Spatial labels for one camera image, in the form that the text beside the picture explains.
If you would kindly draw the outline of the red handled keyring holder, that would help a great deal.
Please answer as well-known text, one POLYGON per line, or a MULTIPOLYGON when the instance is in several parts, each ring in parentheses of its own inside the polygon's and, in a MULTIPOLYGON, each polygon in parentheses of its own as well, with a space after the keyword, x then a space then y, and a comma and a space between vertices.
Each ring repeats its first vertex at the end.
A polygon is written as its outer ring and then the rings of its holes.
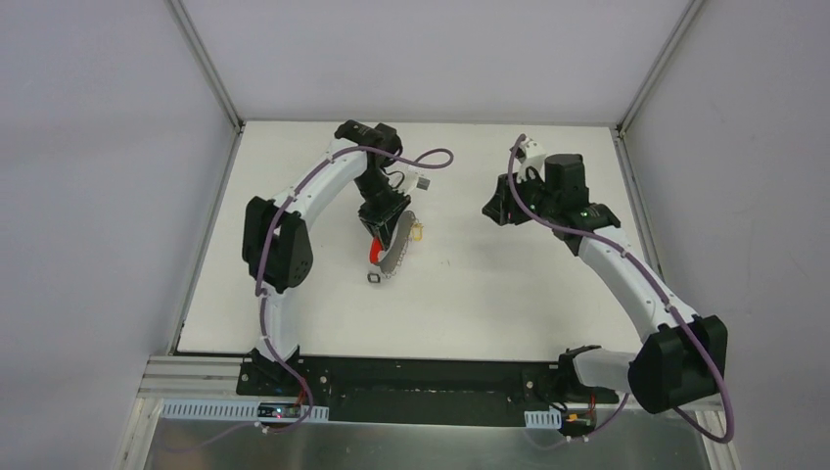
POLYGON ((366 279, 369 284, 381 284, 397 275, 409 245, 423 240, 424 225, 412 210, 404 211, 392 234, 390 245, 384 249, 379 238, 374 238, 369 250, 366 279))

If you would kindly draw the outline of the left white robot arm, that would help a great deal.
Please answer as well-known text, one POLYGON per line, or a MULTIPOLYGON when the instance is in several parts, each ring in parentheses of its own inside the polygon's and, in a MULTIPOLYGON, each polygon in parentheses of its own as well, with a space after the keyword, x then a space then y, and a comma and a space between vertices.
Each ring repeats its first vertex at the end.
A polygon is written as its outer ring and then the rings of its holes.
POLYGON ((264 308, 261 338, 250 353, 260 381, 275 396, 290 394, 299 371, 289 363, 298 354, 297 315, 290 311, 293 291, 314 263, 310 229, 316 218, 349 184, 363 202, 358 218, 372 238, 369 278, 391 274, 411 239, 415 215, 411 198, 386 173, 403 145, 395 128, 341 124, 315 166, 271 199, 253 197, 246 206, 242 259, 254 278, 264 308))

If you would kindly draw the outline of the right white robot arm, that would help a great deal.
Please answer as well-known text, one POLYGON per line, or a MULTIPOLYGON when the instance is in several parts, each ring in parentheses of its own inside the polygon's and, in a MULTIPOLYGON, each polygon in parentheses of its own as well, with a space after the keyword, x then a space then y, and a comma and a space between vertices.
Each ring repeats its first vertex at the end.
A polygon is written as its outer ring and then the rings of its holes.
POLYGON ((586 346, 561 354, 555 376, 566 400, 594 388, 633 395, 652 414, 719 393, 728 332, 703 317, 633 254, 621 221, 592 203, 579 154, 555 154, 540 168, 502 173, 482 212, 500 226, 539 221, 605 283, 632 322, 640 350, 586 346))

